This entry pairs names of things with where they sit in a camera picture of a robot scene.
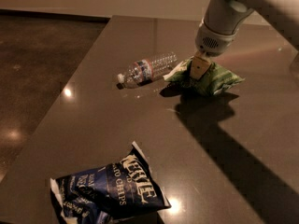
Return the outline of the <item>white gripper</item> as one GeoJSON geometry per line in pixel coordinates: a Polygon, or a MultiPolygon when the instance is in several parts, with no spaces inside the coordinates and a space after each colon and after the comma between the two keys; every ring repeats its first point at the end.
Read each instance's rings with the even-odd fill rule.
{"type": "MultiPolygon", "coordinates": [[[[197,49],[209,57],[222,55],[235,40],[239,26],[253,12],[236,0],[210,0],[195,38],[197,49]]],[[[200,79],[211,65],[205,57],[194,56],[190,77],[200,79]]]]}

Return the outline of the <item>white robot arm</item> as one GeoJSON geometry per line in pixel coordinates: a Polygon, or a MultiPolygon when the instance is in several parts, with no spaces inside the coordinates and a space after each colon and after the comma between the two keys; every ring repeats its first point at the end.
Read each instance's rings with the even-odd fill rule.
{"type": "Polygon", "coordinates": [[[235,40],[239,26],[257,12],[295,49],[299,49],[299,0],[210,0],[195,38],[191,77],[200,78],[211,59],[235,40]]]}

